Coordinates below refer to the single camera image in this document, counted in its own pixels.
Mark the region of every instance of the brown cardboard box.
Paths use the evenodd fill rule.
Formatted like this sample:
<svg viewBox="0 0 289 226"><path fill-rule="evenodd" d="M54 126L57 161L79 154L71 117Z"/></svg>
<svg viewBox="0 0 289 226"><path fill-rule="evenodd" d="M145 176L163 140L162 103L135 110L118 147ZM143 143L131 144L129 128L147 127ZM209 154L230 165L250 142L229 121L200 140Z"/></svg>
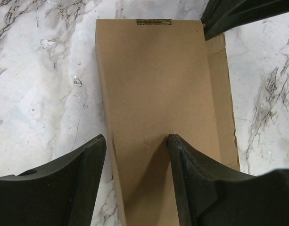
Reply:
<svg viewBox="0 0 289 226"><path fill-rule="evenodd" d="M121 223L178 226L168 134L238 168L224 36L205 42L200 21L97 20L96 54Z"/></svg>

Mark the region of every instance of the marble surface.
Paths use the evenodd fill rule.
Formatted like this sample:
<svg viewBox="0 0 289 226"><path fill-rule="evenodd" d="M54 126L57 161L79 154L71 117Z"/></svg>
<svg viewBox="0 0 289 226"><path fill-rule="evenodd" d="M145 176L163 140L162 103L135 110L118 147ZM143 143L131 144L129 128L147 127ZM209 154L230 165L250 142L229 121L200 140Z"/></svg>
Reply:
<svg viewBox="0 0 289 226"><path fill-rule="evenodd" d="M200 19L206 0L0 0L0 176L106 137L97 18ZM289 13L226 33L241 170L289 168ZM119 225L107 153L93 226Z"/></svg>

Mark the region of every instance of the black plastic part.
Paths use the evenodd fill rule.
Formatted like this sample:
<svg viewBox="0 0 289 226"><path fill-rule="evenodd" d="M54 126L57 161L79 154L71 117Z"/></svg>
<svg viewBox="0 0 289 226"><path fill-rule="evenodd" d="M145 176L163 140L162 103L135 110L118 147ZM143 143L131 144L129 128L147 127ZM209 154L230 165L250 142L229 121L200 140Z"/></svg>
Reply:
<svg viewBox="0 0 289 226"><path fill-rule="evenodd" d="M105 155L99 135L45 165L0 177L0 226L90 226Z"/></svg>
<svg viewBox="0 0 289 226"><path fill-rule="evenodd" d="M289 169L254 177L171 134L167 139L181 226L289 226Z"/></svg>
<svg viewBox="0 0 289 226"><path fill-rule="evenodd" d="M209 0L201 21L209 40L233 27L289 12L289 0Z"/></svg>

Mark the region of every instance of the box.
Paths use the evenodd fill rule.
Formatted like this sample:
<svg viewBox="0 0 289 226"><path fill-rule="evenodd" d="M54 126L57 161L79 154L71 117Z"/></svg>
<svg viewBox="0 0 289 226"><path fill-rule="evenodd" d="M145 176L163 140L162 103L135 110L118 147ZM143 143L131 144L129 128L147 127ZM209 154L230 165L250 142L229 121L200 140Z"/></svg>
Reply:
<svg viewBox="0 0 289 226"><path fill-rule="evenodd" d="M224 36L200 21L97 20L96 55L123 226L178 226L168 134L238 169Z"/></svg>

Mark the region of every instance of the marble table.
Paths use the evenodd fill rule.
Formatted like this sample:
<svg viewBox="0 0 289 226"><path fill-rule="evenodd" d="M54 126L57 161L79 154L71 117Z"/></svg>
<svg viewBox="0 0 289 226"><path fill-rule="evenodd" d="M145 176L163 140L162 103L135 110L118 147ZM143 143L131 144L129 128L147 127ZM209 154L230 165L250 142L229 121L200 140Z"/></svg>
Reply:
<svg viewBox="0 0 289 226"><path fill-rule="evenodd" d="M0 0L0 176L106 136L97 18L200 19L207 0ZM289 13L226 32L241 170L289 168ZM94 226L119 225L107 153Z"/></svg>

